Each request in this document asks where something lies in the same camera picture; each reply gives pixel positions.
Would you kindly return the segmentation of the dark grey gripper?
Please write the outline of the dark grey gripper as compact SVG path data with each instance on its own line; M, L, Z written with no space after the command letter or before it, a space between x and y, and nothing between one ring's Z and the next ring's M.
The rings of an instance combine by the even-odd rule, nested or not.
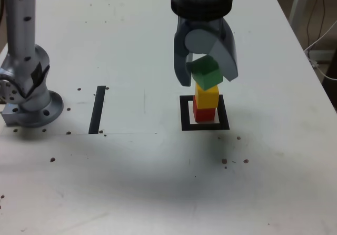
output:
M211 56L228 81L238 77L234 36L225 19L206 22L178 17L174 35L174 71L185 87L191 86L191 70L187 66L190 52Z

